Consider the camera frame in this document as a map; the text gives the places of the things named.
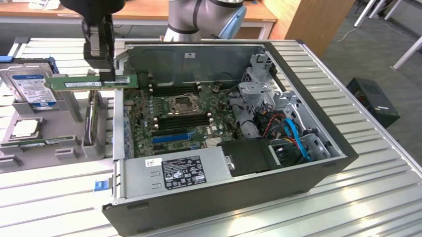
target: motherboard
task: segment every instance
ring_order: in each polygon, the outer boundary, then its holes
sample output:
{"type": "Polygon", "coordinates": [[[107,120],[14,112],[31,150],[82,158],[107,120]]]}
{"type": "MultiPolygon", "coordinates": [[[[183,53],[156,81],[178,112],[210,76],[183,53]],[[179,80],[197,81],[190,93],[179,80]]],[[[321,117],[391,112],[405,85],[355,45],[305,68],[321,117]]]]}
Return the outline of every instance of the motherboard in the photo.
{"type": "Polygon", "coordinates": [[[127,158],[217,146],[242,137],[221,83],[124,90],[127,158]]]}

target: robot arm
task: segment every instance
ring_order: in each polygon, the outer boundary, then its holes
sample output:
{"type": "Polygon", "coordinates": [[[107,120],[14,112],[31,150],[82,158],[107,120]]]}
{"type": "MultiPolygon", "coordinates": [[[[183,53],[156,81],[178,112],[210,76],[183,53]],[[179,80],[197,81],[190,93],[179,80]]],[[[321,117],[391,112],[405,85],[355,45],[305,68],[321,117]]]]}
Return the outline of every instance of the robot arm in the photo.
{"type": "Polygon", "coordinates": [[[114,29],[111,15],[124,7],[124,0],[60,0],[63,6],[84,18],[84,59],[100,70],[100,80],[115,80],[114,29]]]}
{"type": "Polygon", "coordinates": [[[201,32],[230,39],[246,15],[243,0],[170,0],[164,41],[201,41],[201,32]]]}

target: slotted metal surface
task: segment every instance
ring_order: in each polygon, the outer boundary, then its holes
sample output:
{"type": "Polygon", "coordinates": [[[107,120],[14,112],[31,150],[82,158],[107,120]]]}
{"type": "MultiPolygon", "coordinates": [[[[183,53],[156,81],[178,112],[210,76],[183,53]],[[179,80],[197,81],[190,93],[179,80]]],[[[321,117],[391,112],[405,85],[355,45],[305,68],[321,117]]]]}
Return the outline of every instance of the slotted metal surface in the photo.
{"type": "MultiPolygon", "coordinates": [[[[293,40],[273,44],[361,157],[306,194],[139,236],[421,236],[421,167],[306,46],[293,40]]],[[[82,39],[32,39],[23,56],[52,54],[60,70],[79,75],[90,68],[83,61],[82,45],[82,39]]],[[[279,78],[290,89],[282,75],[279,78]]],[[[8,93],[4,86],[0,91],[3,95],[8,93]]],[[[14,112],[7,105],[0,104],[0,135],[14,112]]],[[[108,142],[112,106],[111,100],[108,142]]],[[[94,181],[111,174],[111,170],[111,159],[104,159],[0,175],[0,236],[118,236],[94,208],[91,192],[94,181]]]]}

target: black box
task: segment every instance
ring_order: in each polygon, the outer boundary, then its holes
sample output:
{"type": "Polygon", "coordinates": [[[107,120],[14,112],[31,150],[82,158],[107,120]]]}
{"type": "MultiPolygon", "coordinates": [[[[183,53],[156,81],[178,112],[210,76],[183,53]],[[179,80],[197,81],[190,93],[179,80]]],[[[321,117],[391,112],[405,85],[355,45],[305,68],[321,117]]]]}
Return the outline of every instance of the black box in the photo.
{"type": "Polygon", "coordinates": [[[346,86],[381,125],[387,128],[401,117],[387,96],[373,80],[353,78],[346,86]]]}

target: power supply label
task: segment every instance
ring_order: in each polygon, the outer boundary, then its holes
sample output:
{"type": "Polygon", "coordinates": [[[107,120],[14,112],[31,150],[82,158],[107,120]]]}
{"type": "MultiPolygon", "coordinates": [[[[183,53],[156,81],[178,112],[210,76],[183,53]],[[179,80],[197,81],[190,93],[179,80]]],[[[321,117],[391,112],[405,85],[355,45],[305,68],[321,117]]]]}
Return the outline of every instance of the power supply label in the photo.
{"type": "Polygon", "coordinates": [[[56,99],[46,86],[43,75],[14,75],[16,87],[34,106],[51,106],[56,103],[56,99]]]}
{"type": "Polygon", "coordinates": [[[166,160],[162,162],[164,186],[168,190],[207,182],[199,156],[166,160]]]}

